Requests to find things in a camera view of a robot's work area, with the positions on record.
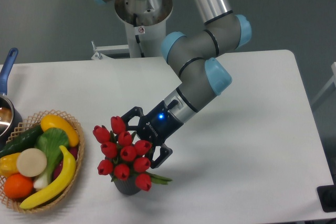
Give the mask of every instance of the gray wall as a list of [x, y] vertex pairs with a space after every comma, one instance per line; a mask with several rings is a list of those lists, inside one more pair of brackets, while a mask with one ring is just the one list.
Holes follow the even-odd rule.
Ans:
[[[173, 0], [167, 32], [192, 35], [203, 24], [193, 0]], [[251, 42], [240, 51], [289, 49], [295, 55], [311, 100], [331, 77], [336, 61], [335, 0], [230, 0], [235, 13], [248, 17]], [[113, 3], [93, 0], [0, 0], [0, 63], [10, 47], [17, 63], [88, 60], [96, 46], [126, 44]], [[329, 156], [336, 156], [336, 94], [314, 114]]]

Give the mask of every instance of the sticker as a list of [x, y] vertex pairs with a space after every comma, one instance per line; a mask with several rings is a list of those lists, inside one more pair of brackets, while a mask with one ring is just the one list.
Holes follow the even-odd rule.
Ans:
[[137, 26], [134, 28], [135, 35], [142, 35], [145, 34], [145, 27], [144, 26]]

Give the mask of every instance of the yellow squash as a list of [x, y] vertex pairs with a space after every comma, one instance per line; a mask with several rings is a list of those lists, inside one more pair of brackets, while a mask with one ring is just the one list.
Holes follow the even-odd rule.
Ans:
[[14, 153], [0, 158], [0, 175], [9, 177], [19, 171], [16, 167], [16, 161], [20, 153]]
[[46, 115], [41, 120], [41, 128], [46, 132], [49, 128], [59, 128], [64, 130], [69, 138], [70, 147], [75, 147], [79, 143], [79, 138], [75, 129], [64, 118], [58, 115]]
[[26, 198], [20, 204], [20, 208], [32, 209], [47, 202], [48, 200], [51, 200], [61, 193], [72, 181], [76, 171], [76, 160], [63, 145], [59, 148], [63, 153], [63, 168], [61, 173], [47, 187]]

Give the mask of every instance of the tulip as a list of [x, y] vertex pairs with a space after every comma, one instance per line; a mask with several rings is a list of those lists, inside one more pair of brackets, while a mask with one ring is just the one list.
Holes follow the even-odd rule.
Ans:
[[118, 135], [121, 132], [126, 131], [126, 124], [119, 116], [111, 117], [111, 127], [114, 134]]
[[141, 190], [149, 191], [152, 187], [151, 177], [146, 173], [139, 174], [135, 179], [135, 185]]
[[144, 173], [151, 166], [151, 162], [146, 157], [139, 157], [133, 163], [133, 168], [137, 173]]
[[92, 132], [99, 143], [110, 141], [111, 135], [107, 128], [96, 125]]
[[132, 136], [128, 131], [121, 132], [118, 135], [118, 143], [121, 146], [128, 146], [131, 145], [133, 142]]
[[108, 158], [115, 158], [118, 154], [117, 145], [112, 142], [105, 142], [100, 146], [101, 152]]
[[135, 159], [136, 155], [136, 150], [134, 146], [125, 146], [123, 149], [120, 151], [120, 156], [123, 160], [127, 162], [131, 162]]
[[114, 176], [120, 180], [128, 179], [130, 175], [130, 169], [126, 164], [119, 164], [114, 168]]
[[104, 159], [99, 163], [97, 169], [99, 175], [108, 175], [113, 172], [113, 164], [108, 159]]
[[146, 140], [138, 140], [134, 145], [134, 148], [137, 152], [136, 154], [138, 156], [145, 155], [151, 149], [151, 147], [152, 147], [152, 143]]

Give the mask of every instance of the bok choy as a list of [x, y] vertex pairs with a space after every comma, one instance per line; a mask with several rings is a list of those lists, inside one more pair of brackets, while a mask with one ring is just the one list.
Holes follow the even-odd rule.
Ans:
[[35, 148], [40, 149], [46, 154], [47, 167], [34, 179], [34, 188], [41, 190], [51, 183], [52, 173], [62, 160], [63, 155], [60, 145], [69, 147], [69, 138], [64, 130], [50, 128], [46, 130], [36, 141]]

